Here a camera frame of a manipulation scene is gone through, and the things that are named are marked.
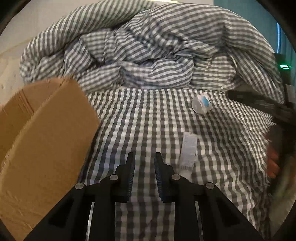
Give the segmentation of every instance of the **gray striped comforter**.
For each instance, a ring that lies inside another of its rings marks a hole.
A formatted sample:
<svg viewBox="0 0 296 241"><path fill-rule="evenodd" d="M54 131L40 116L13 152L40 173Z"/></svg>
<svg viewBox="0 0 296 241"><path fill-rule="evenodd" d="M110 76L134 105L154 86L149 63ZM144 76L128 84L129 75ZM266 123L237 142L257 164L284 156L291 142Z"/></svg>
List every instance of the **gray striped comforter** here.
<svg viewBox="0 0 296 241"><path fill-rule="evenodd" d="M136 154L131 200L116 205L117 240L173 240L174 205L160 202L153 154L177 167L185 131L198 135L193 182L216 183L268 233L263 134L271 117L224 92L248 84L282 102L283 88L271 46L245 19L216 6L102 1L36 36L20 73L26 83L73 75L97 110L102 125L82 171L86 184ZM201 92L213 104L206 115L190 105Z"/></svg>

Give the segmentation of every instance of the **bed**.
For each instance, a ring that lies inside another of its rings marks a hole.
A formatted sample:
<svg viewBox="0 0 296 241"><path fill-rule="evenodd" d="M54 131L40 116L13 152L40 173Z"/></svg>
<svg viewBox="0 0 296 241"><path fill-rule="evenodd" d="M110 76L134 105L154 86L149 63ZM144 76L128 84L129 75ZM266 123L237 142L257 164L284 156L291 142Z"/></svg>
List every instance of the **bed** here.
<svg viewBox="0 0 296 241"><path fill-rule="evenodd" d="M191 181L215 183L269 237L264 136L274 123L225 92L246 85L282 103L284 91L271 46L242 17L184 3L82 6L28 44L20 73L26 83L72 76L97 111L82 182L99 182L135 153L130 202L115 208L117 240L173 240L174 205L160 201L153 159L161 152L177 169L184 132L198 135ZM191 107L202 93L212 104L205 115Z"/></svg>

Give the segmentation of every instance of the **paper label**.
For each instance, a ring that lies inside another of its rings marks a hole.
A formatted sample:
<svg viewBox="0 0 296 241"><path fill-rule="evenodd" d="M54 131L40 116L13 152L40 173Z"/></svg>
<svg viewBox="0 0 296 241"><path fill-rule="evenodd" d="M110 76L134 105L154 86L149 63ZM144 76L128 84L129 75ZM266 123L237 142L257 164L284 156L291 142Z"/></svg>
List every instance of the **paper label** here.
<svg viewBox="0 0 296 241"><path fill-rule="evenodd" d="M197 158L196 150L197 135L190 132L184 132L179 165L183 167L193 167Z"/></svg>

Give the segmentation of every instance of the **teal wall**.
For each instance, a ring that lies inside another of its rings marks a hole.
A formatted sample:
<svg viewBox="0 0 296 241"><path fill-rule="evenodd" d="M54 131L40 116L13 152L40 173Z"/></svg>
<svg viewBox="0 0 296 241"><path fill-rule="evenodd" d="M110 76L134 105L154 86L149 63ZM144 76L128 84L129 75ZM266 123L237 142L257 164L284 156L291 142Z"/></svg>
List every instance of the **teal wall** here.
<svg viewBox="0 0 296 241"><path fill-rule="evenodd" d="M256 0L214 0L214 5L229 9L247 19L263 34L276 52L276 20ZM296 53L283 31L281 35L280 53L284 54L286 56L286 62L293 66L291 79L296 87Z"/></svg>

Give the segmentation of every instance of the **checkered fabric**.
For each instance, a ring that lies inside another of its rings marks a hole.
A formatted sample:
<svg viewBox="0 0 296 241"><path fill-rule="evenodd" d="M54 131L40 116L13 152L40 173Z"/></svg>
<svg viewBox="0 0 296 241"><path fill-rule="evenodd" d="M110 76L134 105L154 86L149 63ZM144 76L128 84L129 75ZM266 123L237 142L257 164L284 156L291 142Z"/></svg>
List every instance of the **checkered fabric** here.
<svg viewBox="0 0 296 241"><path fill-rule="evenodd" d="M247 83L283 101L274 51L247 20L211 5L154 6L119 0L76 9L28 44L21 76L74 74L87 93L119 85L225 91Z"/></svg>
<svg viewBox="0 0 296 241"><path fill-rule="evenodd" d="M117 240L173 240L174 205L160 202L153 156L176 168L185 131L198 135L193 181L215 183L268 231L263 134L271 117L224 92L246 83L282 102L283 87L271 46L242 17L209 5L102 1L35 37L20 73L26 83L72 74L98 111L83 182L99 182L135 153L131 200L116 204ZM190 102L202 91L213 109L197 115Z"/></svg>
<svg viewBox="0 0 296 241"><path fill-rule="evenodd" d="M198 115L192 99L201 91L117 89L94 92L90 103L102 120L86 161L87 185L113 174L134 152L132 196L116 204L117 240L173 240L174 204L160 201L154 154L178 165L183 132L198 135L193 182L213 182L261 232L266 231L269 199L263 134L271 116L217 91L207 91L213 108Z"/></svg>

